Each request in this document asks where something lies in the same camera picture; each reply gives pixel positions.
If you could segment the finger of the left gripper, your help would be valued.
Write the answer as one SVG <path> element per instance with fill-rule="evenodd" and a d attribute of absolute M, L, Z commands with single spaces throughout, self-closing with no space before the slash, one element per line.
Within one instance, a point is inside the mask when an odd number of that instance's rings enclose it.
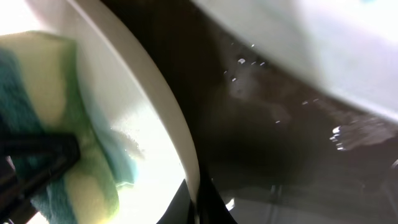
<path fill-rule="evenodd" d="M 1 137 L 1 223 L 23 222 L 31 200 L 80 159 L 72 134 L 8 134 Z"/>

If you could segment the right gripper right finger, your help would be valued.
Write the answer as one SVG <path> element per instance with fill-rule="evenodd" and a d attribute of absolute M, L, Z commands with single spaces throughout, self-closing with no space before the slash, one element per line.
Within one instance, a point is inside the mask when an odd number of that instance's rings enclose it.
<path fill-rule="evenodd" d="M 199 224 L 237 224 L 206 170 L 200 171 L 197 212 Z"/>

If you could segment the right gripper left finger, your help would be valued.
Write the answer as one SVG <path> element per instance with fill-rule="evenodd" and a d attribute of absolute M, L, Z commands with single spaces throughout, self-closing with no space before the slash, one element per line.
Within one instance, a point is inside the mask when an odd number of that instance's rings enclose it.
<path fill-rule="evenodd" d="M 157 224 L 194 224 L 195 212 L 186 181 L 184 180 L 174 195 L 166 212 Z"/>

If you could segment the green yellow sponge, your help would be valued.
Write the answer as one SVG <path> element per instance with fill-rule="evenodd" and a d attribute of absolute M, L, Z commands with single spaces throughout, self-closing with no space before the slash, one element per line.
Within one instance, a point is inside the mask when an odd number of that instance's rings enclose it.
<path fill-rule="evenodd" d="M 79 161 L 31 200 L 49 223 L 121 223 L 114 178 L 84 109 L 76 43 L 44 32 L 1 37 L 1 132 L 76 136 Z"/>

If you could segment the white plate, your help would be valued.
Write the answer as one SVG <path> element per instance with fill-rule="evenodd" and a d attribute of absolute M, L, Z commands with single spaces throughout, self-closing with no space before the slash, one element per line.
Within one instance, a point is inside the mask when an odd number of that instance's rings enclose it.
<path fill-rule="evenodd" d="M 100 1 L 1 1 L 1 37 L 22 32 L 76 43 L 83 106 L 121 184 L 121 223 L 157 223 L 184 180 L 195 212 L 200 178 L 192 137 L 167 82 L 129 29 Z M 26 221 L 12 223 L 49 223 L 32 208 Z"/>

